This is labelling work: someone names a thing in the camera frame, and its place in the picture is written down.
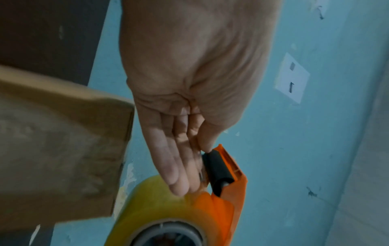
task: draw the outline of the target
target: human hand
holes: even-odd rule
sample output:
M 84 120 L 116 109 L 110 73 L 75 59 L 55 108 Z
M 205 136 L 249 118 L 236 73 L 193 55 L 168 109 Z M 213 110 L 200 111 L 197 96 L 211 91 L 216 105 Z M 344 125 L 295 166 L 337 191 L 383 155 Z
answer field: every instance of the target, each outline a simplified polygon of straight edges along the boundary
M 267 64 L 281 0 L 123 0 L 120 53 L 158 172 L 199 188 L 201 152 L 241 118 Z

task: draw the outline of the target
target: cardboard box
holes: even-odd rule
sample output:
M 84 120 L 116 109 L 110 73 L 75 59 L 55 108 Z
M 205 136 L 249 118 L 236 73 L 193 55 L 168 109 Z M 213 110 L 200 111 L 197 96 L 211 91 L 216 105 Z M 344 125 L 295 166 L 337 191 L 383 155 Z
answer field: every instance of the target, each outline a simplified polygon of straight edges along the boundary
M 132 101 L 0 66 L 0 230 L 110 216 Z

